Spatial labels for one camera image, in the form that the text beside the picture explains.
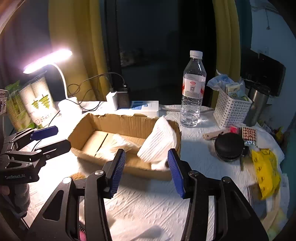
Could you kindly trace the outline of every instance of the table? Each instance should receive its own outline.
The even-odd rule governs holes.
[[[102,115],[107,112],[104,102],[100,109],[92,112]],[[84,103],[89,109],[97,105]],[[166,108],[180,109],[179,105],[168,105]],[[166,115],[169,120],[180,123],[179,112],[160,111],[160,115]],[[53,141],[66,139],[78,120],[71,125],[63,122],[62,116],[57,116],[52,125],[59,128],[59,133],[42,141],[42,145]],[[246,163],[244,171],[240,171],[239,161],[226,163],[219,160],[214,150],[214,141],[205,141],[203,133],[219,130],[213,117],[213,112],[201,114],[197,128],[185,128],[180,126],[182,132],[181,159],[187,161],[191,168],[204,174],[206,177],[221,179],[229,176],[247,198],[247,187],[256,182],[252,163]],[[31,150],[35,142],[26,148]],[[25,218],[31,225],[34,218],[42,208],[45,201],[62,181],[64,177],[77,172],[88,175],[99,167],[95,164],[77,158],[72,152],[49,160],[39,172],[40,180],[30,183],[31,204]],[[185,225],[189,200],[183,200],[177,194],[173,181],[148,180],[123,174],[118,192],[114,198],[105,199],[106,211],[114,218],[139,221],[147,224],[155,224],[161,227],[170,240],[180,240]],[[209,197],[209,219],[207,240],[212,240],[214,228],[214,199]]]

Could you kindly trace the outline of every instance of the blue handle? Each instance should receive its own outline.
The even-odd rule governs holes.
[[[33,134],[31,134],[31,140],[39,141],[47,137],[55,136],[58,132],[59,132],[59,129],[56,126],[43,128],[43,129],[34,131]]]

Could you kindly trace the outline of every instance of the power adapter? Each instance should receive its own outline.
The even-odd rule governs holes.
[[[117,104],[118,109],[122,108],[130,108],[131,100],[130,100],[130,89],[128,87],[119,88],[117,91]]]

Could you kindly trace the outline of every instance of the yellow bag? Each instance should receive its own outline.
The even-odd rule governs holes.
[[[260,149],[259,152],[252,150],[252,160],[262,199],[265,199],[274,194],[281,181],[277,171],[276,156],[269,149]]]

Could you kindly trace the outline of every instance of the cable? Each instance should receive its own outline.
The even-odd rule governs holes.
[[[59,111],[55,114],[55,116],[52,118],[52,120],[51,120],[50,123],[48,124],[48,127],[49,127],[50,124],[52,123],[53,119],[54,119],[59,113],[60,113],[60,110],[59,110]],[[41,141],[42,141],[42,139],[39,140],[39,141],[35,144],[35,146],[34,146],[33,149],[32,149],[32,152],[35,151],[35,148],[37,147],[37,145],[38,145]]]
[[[267,9],[265,9],[265,13],[266,13],[266,18],[267,18],[267,30],[270,30],[270,26],[269,26],[269,19],[268,19],[268,14],[267,14]]]
[[[67,90],[68,90],[68,92],[70,93],[69,97],[72,97],[72,96],[76,95],[77,93],[79,93],[79,91],[81,90],[80,86],[81,86],[84,82],[86,82],[86,81],[88,81],[88,80],[91,80],[91,79],[93,79],[93,78],[96,78],[96,77],[106,76],[107,74],[116,74],[116,75],[119,75],[119,76],[121,77],[121,79],[122,79],[123,87],[124,87],[124,88],[126,87],[125,80],[124,80],[124,78],[123,78],[123,76],[122,76],[121,74],[116,73],[116,72],[106,72],[106,73],[98,74],[98,75],[96,75],[96,76],[93,76],[93,77],[91,77],[91,78],[88,78],[88,79],[82,81],[79,85],[78,85],[78,84],[69,84],[69,85],[67,86]],[[69,87],[72,86],[72,85],[77,86],[77,89],[76,89],[73,93],[71,93],[70,90],[69,90]],[[70,99],[67,99],[67,100],[69,100],[69,101],[71,101],[71,102],[73,102],[73,103],[75,103],[75,104],[78,104],[78,105],[84,110],[82,113],[86,113],[86,112],[88,112],[88,111],[96,111],[96,110],[99,108],[99,106],[100,106],[100,104],[101,104],[101,101],[99,101],[99,103],[98,103],[98,105],[97,105],[96,107],[94,107],[93,109],[90,109],[90,110],[85,109],[84,107],[81,106],[81,103],[83,102],[83,100],[84,100],[84,98],[85,98],[87,92],[89,92],[90,90],[93,90],[93,89],[91,88],[91,89],[89,89],[89,90],[86,91],[86,93],[84,94],[84,96],[83,96],[82,100],[80,101],[80,103],[76,103],[76,102],[74,102],[74,101],[72,101],[72,100],[70,100]],[[99,90],[99,82],[98,82],[98,81],[97,81],[97,90]]]
[[[166,111],[172,111],[172,112],[180,112],[180,109],[168,109],[166,107],[164,107],[163,105],[160,105],[160,110],[166,110]],[[202,110],[200,113],[206,113],[206,112],[210,112],[210,111],[214,111],[213,108],[210,108],[208,110]]]
[[[105,75],[107,75],[107,74],[116,74],[116,75],[119,75],[119,76],[121,77],[121,79],[122,79],[123,87],[124,87],[124,88],[126,87],[126,82],[125,82],[125,80],[124,80],[124,78],[123,78],[123,76],[122,76],[121,74],[116,73],[116,72],[106,72],[106,73],[98,74],[98,75],[95,75],[95,76],[93,76],[93,77],[91,77],[91,78],[88,78],[88,79],[82,81],[80,84],[69,84],[68,87],[67,87],[67,90],[68,90],[68,92],[70,93],[69,97],[72,97],[72,96],[76,95],[76,94],[80,91],[80,86],[81,86],[84,82],[86,82],[86,81],[88,81],[88,80],[91,80],[91,79],[93,79],[93,78],[96,78],[96,77],[105,76]],[[70,90],[69,90],[69,87],[72,86],[72,85],[77,86],[77,89],[76,89],[73,93],[71,93]]]

